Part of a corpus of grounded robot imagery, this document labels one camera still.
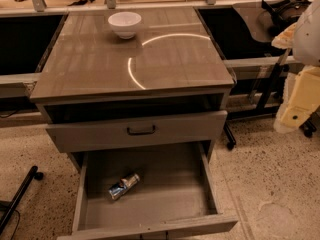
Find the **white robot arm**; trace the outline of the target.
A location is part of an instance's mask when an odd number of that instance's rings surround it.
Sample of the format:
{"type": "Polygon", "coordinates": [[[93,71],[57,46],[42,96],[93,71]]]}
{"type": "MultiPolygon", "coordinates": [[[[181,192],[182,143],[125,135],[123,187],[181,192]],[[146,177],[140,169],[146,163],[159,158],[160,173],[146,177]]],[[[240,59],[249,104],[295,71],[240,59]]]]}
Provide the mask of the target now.
{"type": "Polygon", "coordinates": [[[314,0],[293,23],[272,40],[276,48],[291,48],[304,65],[285,80],[283,103],[274,122],[279,133],[297,130],[320,107],[320,0],[314,0]]]}

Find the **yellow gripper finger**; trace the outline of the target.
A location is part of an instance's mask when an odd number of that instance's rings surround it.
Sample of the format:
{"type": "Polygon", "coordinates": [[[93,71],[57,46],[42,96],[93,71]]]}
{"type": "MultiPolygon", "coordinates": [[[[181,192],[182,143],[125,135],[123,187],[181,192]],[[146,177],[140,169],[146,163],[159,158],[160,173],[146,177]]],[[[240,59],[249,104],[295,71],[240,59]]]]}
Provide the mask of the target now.
{"type": "Polygon", "coordinates": [[[320,107],[320,68],[305,66],[285,80],[283,103],[274,122],[278,133],[297,130],[320,107]]]}
{"type": "Polygon", "coordinates": [[[295,23],[288,26],[272,40],[271,45],[279,49],[291,48],[293,46],[295,28],[295,23]]]}

